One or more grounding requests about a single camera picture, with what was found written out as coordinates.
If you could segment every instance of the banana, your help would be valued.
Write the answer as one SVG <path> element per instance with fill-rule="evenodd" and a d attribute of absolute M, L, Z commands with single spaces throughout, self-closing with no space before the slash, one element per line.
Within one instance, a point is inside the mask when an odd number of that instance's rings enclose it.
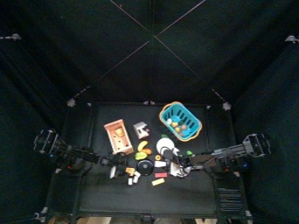
<path fill-rule="evenodd" d="M 141 149 L 148 145 L 147 141 L 143 141 L 139 145 L 137 145 L 137 151 L 141 151 Z"/>

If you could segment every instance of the black table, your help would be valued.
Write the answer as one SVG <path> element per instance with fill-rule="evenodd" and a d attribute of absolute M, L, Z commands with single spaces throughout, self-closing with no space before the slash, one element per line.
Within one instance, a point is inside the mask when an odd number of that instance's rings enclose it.
<path fill-rule="evenodd" d="M 69 109 L 65 119 L 63 140 L 71 144 L 89 146 L 95 152 L 108 155 L 112 151 L 104 125 L 119 119 L 124 120 L 131 144 L 141 142 L 133 130 L 133 124 L 144 122 L 151 130 L 147 138 L 149 148 L 156 152 L 155 145 L 165 134 L 180 149 L 181 154 L 209 152 L 235 144 L 229 112 L 221 105 L 205 107 L 184 105 L 201 121 L 200 135 L 189 142 L 181 142 L 159 120 L 160 105 L 137 104 L 80 104 Z M 135 154 L 128 156 L 128 164 L 136 166 Z M 128 185 L 127 177 L 109 179 L 109 168 L 87 165 L 88 172 L 71 177 L 63 173 L 53 174 L 48 196 L 49 214 L 81 216 L 120 216 L 143 218 L 148 216 L 180 216 L 183 218 L 223 217 L 219 210 L 219 197 L 215 187 L 225 186 L 243 190 L 239 181 L 216 181 L 205 171 L 192 171 L 185 178 L 168 176 L 165 182 L 152 186 L 155 175 L 141 176 L 137 184 Z M 244 209 L 237 213 L 227 213 L 224 218 L 239 216 L 245 219 Z"/>

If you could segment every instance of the black backdrop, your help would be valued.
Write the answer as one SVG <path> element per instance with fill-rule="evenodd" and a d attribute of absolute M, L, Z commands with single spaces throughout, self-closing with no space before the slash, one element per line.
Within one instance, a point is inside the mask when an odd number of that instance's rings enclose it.
<path fill-rule="evenodd" d="M 22 38 L 0 40 L 1 217 L 43 208 L 49 173 L 31 151 L 33 136 L 44 127 L 61 130 L 65 101 L 91 87 L 77 101 L 228 101 L 237 140 L 252 131 L 275 139 L 276 154 L 247 177 L 249 205 L 265 219 L 296 222 L 297 46 L 284 39 L 297 33 L 297 6 L 1 1 L 0 36 Z"/>

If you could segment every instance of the teal basket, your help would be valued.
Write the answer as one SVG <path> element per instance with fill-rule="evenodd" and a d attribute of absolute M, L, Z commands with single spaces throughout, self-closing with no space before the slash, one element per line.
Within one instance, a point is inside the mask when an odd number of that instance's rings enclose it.
<path fill-rule="evenodd" d="M 188 142 L 200 134 L 201 122 L 180 102 L 167 104 L 159 118 L 180 141 Z"/>

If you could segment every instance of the black curtain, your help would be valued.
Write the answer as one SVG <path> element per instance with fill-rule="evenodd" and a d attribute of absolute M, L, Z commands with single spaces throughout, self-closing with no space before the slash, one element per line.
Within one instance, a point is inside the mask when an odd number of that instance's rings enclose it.
<path fill-rule="evenodd" d="M 0 40 L 0 221 L 43 209 L 52 168 L 33 152 L 33 139 L 40 129 L 61 130 L 65 108 L 20 42 Z"/>
<path fill-rule="evenodd" d="M 237 140 L 271 136 L 272 155 L 252 159 L 245 176 L 255 223 L 299 223 L 299 45 L 289 44 L 235 105 Z"/>

